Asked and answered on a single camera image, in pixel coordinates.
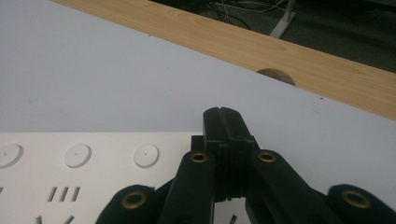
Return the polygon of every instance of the round indentation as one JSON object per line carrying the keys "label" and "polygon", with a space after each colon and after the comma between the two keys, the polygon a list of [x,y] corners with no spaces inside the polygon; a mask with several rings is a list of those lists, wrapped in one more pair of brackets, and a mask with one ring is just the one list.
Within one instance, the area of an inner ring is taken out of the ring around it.
{"label": "round indentation", "polygon": [[263,153],[260,153],[259,159],[261,161],[265,161],[265,162],[273,162],[276,160],[276,157],[272,153],[263,152]]}
{"label": "round indentation", "polygon": [[122,206],[127,209],[136,209],[147,200],[146,194],[140,190],[130,192],[122,198]]}
{"label": "round indentation", "polygon": [[257,71],[257,73],[262,74],[266,77],[274,78],[281,82],[288,83],[292,86],[296,85],[294,80],[291,78],[291,76],[289,76],[287,73],[277,70],[275,68],[264,68],[264,69]]}
{"label": "round indentation", "polygon": [[64,162],[71,168],[78,168],[88,162],[91,154],[91,149],[88,146],[83,144],[75,145],[67,150]]}
{"label": "round indentation", "polygon": [[146,144],[136,150],[134,162],[142,168],[149,168],[158,161],[159,154],[158,148],[154,145]]}
{"label": "round indentation", "polygon": [[207,161],[207,156],[204,153],[197,152],[191,155],[190,159],[193,162],[205,162]]}
{"label": "round indentation", "polygon": [[8,168],[22,157],[23,148],[18,145],[8,145],[0,148],[0,169]]}
{"label": "round indentation", "polygon": [[346,190],[342,193],[342,196],[344,201],[346,201],[352,206],[362,209],[369,208],[371,206],[370,201],[362,194],[356,191]]}

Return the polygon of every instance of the wooden plank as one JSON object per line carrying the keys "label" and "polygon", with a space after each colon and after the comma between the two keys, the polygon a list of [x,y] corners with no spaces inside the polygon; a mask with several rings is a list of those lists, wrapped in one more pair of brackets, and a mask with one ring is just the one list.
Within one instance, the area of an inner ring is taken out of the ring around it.
{"label": "wooden plank", "polygon": [[148,0],[54,0],[251,71],[276,68],[296,85],[396,120],[396,74]]}

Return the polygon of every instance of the rectangular slot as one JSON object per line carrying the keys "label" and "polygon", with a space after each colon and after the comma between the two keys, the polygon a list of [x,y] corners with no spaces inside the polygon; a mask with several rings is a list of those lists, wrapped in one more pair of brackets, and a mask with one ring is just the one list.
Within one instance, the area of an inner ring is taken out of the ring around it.
{"label": "rectangular slot", "polygon": [[64,199],[66,198],[66,194],[67,194],[68,190],[69,190],[69,187],[64,188],[64,192],[62,192],[62,196],[61,196],[61,200],[60,200],[61,203],[64,202]]}
{"label": "rectangular slot", "polygon": [[35,224],[43,224],[43,219],[41,217],[37,217],[35,219]]}
{"label": "rectangular slot", "polygon": [[236,222],[236,215],[233,215],[233,216],[231,217],[230,224],[235,224],[235,222]]}
{"label": "rectangular slot", "polygon": [[73,221],[74,217],[70,216],[64,224],[70,224]]}
{"label": "rectangular slot", "polygon": [[48,200],[49,203],[52,202],[53,196],[55,196],[56,189],[57,189],[56,187],[52,188],[52,191],[49,194],[49,200]]}
{"label": "rectangular slot", "polygon": [[76,187],[75,192],[73,194],[72,202],[74,203],[77,200],[79,194],[79,187]]}

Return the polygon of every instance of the black plastic part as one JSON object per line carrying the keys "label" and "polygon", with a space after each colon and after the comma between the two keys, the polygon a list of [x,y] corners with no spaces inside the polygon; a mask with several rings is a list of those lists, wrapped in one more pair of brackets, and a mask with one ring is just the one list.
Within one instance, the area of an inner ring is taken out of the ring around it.
{"label": "black plastic part", "polygon": [[[128,195],[136,192],[144,195],[143,203],[136,208],[125,207],[122,202],[128,198]],[[152,188],[140,185],[127,187],[114,195],[96,224],[154,224],[158,217],[156,200],[156,194]]]}
{"label": "black plastic part", "polygon": [[373,194],[350,185],[331,187],[327,203],[350,224],[396,224],[396,213]]}
{"label": "black plastic part", "polygon": [[255,151],[250,164],[247,199],[269,211],[276,224],[344,223],[279,154]]}
{"label": "black plastic part", "polygon": [[215,157],[194,150],[184,155],[158,224],[211,224],[214,210]]}
{"label": "black plastic part", "polygon": [[242,116],[226,107],[206,110],[204,147],[216,156],[216,202],[245,197],[248,155],[259,147]]}

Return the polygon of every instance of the circular hole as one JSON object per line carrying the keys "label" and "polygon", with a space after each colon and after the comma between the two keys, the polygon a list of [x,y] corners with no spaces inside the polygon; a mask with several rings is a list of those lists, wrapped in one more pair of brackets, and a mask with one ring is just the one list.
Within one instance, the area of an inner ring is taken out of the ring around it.
{"label": "circular hole", "polygon": [[122,199],[122,206],[127,209],[136,209],[146,202],[146,194],[142,191],[133,191]]}
{"label": "circular hole", "polygon": [[260,160],[265,161],[265,162],[273,162],[276,160],[276,157],[269,153],[269,152],[263,152],[259,155]]}
{"label": "circular hole", "polygon": [[344,201],[349,203],[352,206],[358,207],[358,208],[368,208],[370,207],[370,201],[361,195],[360,193],[353,191],[353,190],[346,190],[342,194]]}
{"label": "circular hole", "polygon": [[274,78],[274,79],[279,80],[284,83],[288,83],[291,86],[296,85],[294,80],[291,78],[291,76],[289,76],[287,73],[277,70],[275,68],[264,68],[264,69],[257,71],[257,73],[262,74],[266,77]]}
{"label": "circular hole", "polygon": [[207,156],[204,153],[194,153],[191,156],[193,162],[204,162],[207,161]]}

